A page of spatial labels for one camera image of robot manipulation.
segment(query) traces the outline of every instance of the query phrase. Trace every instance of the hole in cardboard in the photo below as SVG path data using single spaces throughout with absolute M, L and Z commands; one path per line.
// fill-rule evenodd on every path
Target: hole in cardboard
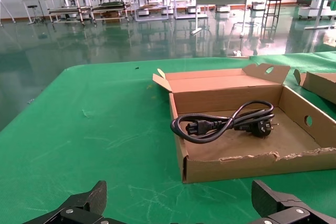
M 313 119 L 309 115 L 306 115 L 304 117 L 304 120 L 305 120 L 304 122 L 305 122 L 306 126 L 308 126 L 308 127 L 310 127 L 313 124 Z
M 269 67 L 266 69 L 265 74 L 271 73 L 273 71 L 274 67 Z

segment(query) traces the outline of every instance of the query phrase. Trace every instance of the small cardboard box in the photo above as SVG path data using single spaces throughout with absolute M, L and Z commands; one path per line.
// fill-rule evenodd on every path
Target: small cardboard box
M 105 12 L 103 13 L 104 18 L 116 18 L 116 19 L 105 19 L 106 23 L 120 23 L 119 13 L 118 12 Z
M 336 168 L 336 121 L 282 85 L 289 69 L 263 63 L 153 75 L 170 92 L 173 119 L 186 113 L 231 116 L 251 100 L 275 107 L 272 122 L 279 125 L 266 138 L 228 130 L 213 142 L 193 144 L 174 135 L 184 183 Z
M 336 73 L 300 73 L 294 71 L 298 85 L 336 104 Z

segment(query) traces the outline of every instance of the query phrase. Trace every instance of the torn cardboard edge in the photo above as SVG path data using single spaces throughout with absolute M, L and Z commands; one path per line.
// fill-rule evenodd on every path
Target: torn cardboard edge
M 306 152 L 302 152 L 302 153 L 292 153 L 289 154 L 287 156 L 284 156 L 282 158 L 280 158 L 280 155 L 278 152 L 270 152 L 270 153 L 264 153 L 264 154 L 259 154 L 259 155 L 247 155 L 247 156 L 235 156 L 235 157 L 223 157 L 223 158 L 219 158 L 220 162 L 227 162 L 227 161 L 232 161 L 235 159 L 242 159 L 242 158 L 255 158 L 255 157 L 259 157 L 259 156 L 274 156 L 274 161 L 277 162 L 281 159 L 292 159 L 292 158 L 297 158 L 297 157 L 304 157 L 304 156 L 316 156 L 316 155 L 320 155 L 323 153 L 328 153 L 328 152 L 333 152 L 336 153 L 336 148 L 334 147 L 328 147 L 328 148 L 319 148 L 313 151 L 306 151 Z
M 336 104 L 336 73 L 300 73 L 294 71 L 297 84 Z

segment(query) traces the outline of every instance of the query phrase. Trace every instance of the table leg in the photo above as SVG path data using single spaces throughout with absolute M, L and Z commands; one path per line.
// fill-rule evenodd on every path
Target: table leg
M 196 2 L 196 6 L 195 6 L 195 18 L 196 18 L 196 29 L 194 31 L 192 31 L 190 34 L 191 35 L 195 35 L 197 34 L 200 30 L 202 30 L 201 28 L 198 27 L 198 11 L 197 11 L 197 2 Z
M 26 3 L 23 1 L 23 5 L 25 6 L 25 9 L 26 9 L 26 12 L 27 12 L 27 15 L 28 15 L 28 18 L 29 18 L 29 25 L 32 24 L 33 22 L 31 21 L 31 17 L 29 15 L 29 11 L 28 11 L 28 8 L 26 6 Z
M 319 12 L 317 14 L 317 17 L 316 17 L 314 27 L 305 27 L 305 30 L 329 29 L 329 26 L 319 26 L 320 18 L 321 18 L 321 14 L 322 14 L 322 10 L 323 10 L 323 4 L 324 4 L 324 0 L 321 1 L 321 5 L 320 5 L 320 8 L 319 8 Z
M 245 0 L 245 9 L 244 9 L 244 19 L 243 19 L 243 27 L 242 27 L 242 31 L 240 33 L 240 38 L 243 38 L 245 32 L 244 32 L 244 29 L 245 29 L 245 18 L 246 18 L 246 9 L 247 9 L 247 0 Z

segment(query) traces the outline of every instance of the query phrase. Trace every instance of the green epoxy floor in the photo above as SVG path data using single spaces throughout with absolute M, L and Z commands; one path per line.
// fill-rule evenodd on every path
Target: green epoxy floor
M 146 23 L 88 23 L 27 26 L 26 22 L 5 23 L 0 29 L 0 130 L 28 106 L 64 69 L 81 64 L 195 57 L 232 57 L 334 51 L 336 30 L 316 33 L 303 28 L 314 21 L 298 20 L 297 7 L 283 7 L 278 26 L 265 32 L 254 22 L 239 38 L 243 11 L 230 19 L 210 12 L 200 19 L 203 28 L 195 36 L 195 20 Z M 322 20 L 321 25 L 333 21 Z

